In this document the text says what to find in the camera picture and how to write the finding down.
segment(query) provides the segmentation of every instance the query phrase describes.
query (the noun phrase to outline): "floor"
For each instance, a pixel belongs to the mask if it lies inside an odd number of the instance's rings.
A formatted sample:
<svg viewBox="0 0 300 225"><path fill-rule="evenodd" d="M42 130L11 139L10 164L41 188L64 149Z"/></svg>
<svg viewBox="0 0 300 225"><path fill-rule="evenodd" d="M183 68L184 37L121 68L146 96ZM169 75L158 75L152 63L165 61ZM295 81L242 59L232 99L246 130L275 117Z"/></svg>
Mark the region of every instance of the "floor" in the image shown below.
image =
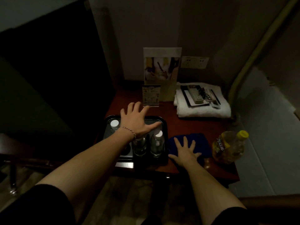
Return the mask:
<svg viewBox="0 0 300 225"><path fill-rule="evenodd" d="M8 174L9 168L2 172ZM43 178L43 174L18 167L18 196ZM153 182L111 176L93 204L84 225L140 225L151 211L149 203ZM17 199L9 194L9 178L0 183L0 210ZM167 225L200 224L200 216L188 185L170 184L166 204L161 212Z"/></svg>

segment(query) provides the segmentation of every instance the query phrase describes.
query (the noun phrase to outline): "chair leg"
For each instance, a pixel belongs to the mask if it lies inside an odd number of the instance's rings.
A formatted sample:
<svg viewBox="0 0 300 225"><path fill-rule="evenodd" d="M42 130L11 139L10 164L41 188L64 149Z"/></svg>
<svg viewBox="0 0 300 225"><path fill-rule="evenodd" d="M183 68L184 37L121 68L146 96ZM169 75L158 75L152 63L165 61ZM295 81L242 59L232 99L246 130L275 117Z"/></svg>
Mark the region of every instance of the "chair leg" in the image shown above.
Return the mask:
<svg viewBox="0 0 300 225"><path fill-rule="evenodd" d="M15 164L10 165L9 182L10 182L9 193L15 196L17 194L17 167Z"/></svg>

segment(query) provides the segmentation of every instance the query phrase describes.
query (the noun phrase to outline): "white towel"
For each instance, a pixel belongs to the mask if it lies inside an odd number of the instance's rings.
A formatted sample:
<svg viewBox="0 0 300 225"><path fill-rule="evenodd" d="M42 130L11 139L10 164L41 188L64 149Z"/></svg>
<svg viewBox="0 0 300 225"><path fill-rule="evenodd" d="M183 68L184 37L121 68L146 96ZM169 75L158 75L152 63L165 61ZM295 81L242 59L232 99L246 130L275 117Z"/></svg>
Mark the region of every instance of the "white towel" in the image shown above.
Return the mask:
<svg viewBox="0 0 300 225"><path fill-rule="evenodd" d="M197 106L188 107L187 102L184 98L181 85L200 85L212 89L219 99L221 105L220 109L215 109L212 106ZM210 85L206 83L179 83L177 82L177 89L175 94L174 106L177 106L177 115L180 118L188 117L217 117L217 118L229 118L231 116L231 109L229 103L223 97L221 88L219 86Z"/></svg>

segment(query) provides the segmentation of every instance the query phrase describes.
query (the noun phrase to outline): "black tray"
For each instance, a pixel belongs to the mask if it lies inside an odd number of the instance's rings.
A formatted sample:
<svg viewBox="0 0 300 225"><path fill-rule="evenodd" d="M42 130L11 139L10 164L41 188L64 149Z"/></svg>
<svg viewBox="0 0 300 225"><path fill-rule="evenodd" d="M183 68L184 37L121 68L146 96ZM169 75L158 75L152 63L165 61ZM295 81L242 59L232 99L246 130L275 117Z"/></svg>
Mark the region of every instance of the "black tray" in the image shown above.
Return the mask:
<svg viewBox="0 0 300 225"><path fill-rule="evenodd" d="M108 116L103 123L103 128L101 133L98 136L97 142L104 140L108 138L110 135L113 134L113 131L110 127L110 122L112 120L121 120L120 115L110 115ZM160 155L159 158L154 158L150 152L150 137L153 135L154 130L149 132L146 135L146 140L147 140L147 152L144 156L139 157L136 156L133 151L132 151L132 143L129 144L129 146L122 152L120 155L118 162L134 162L136 165L140 164L143 166L148 166L151 164L166 164L168 162L168 128L167 128L167 123L162 117L158 116L146 116L145 117L145 123L147 125L150 125L152 123L155 123L156 121L161 121L162 124L158 127L158 129L163 131L163 136L165 138L164 142L164 147L163 147L163 152Z"/></svg>

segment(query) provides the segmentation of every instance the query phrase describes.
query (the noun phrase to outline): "finger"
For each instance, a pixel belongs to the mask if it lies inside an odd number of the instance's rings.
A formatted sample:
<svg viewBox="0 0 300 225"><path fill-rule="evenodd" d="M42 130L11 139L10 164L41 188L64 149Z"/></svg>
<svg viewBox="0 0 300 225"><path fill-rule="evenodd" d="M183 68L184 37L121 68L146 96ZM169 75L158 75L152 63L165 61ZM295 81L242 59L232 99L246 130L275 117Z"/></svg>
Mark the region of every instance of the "finger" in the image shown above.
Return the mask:
<svg viewBox="0 0 300 225"><path fill-rule="evenodd" d="M150 109L150 106L145 106L142 110L141 110L141 114L143 115L143 117L146 116L148 110Z"/></svg>
<svg viewBox="0 0 300 225"><path fill-rule="evenodd" d="M186 136L183 137L183 147L188 147L188 139Z"/></svg>
<svg viewBox="0 0 300 225"><path fill-rule="evenodd" d="M176 137L174 137L174 141L175 141L175 144L176 144L176 147L177 147L177 148L182 148L182 146L181 146L179 140L178 140Z"/></svg>
<svg viewBox="0 0 300 225"><path fill-rule="evenodd" d="M157 121L156 123L153 123L151 125L146 125L148 132L150 132L153 129L156 129L161 125L161 121Z"/></svg>
<svg viewBox="0 0 300 225"><path fill-rule="evenodd" d="M178 164L179 159L178 159L178 157L177 157L176 155L168 154L168 157L169 157L170 159L173 159L173 160Z"/></svg>
<svg viewBox="0 0 300 225"><path fill-rule="evenodd" d="M191 145L190 145L190 151L193 152L195 149L195 145L196 145L196 141L192 141Z"/></svg>
<svg viewBox="0 0 300 225"><path fill-rule="evenodd" d="M197 152L194 155L196 156L196 158L198 158L200 155L202 155L202 153L201 152Z"/></svg>
<svg viewBox="0 0 300 225"><path fill-rule="evenodd" d="M122 118L122 117L124 117L124 116L126 115L126 114L125 114L125 110L124 110L124 108L121 110L121 112L120 112L120 113L121 113L121 118Z"/></svg>
<svg viewBox="0 0 300 225"><path fill-rule="evenodd" d="M133 111L134 112L139 112L140 111L140 105L141 105L141 102L136 102L135 105L134 105Z"/></svg>
<svg viewBox="0 0 300 225"><path fill-rule="evenodd" d="M127 107L127 114L130 114L132 113L132 107L134 105L134 102L131 102L130 104L128 104L128 107Z"/></svg>

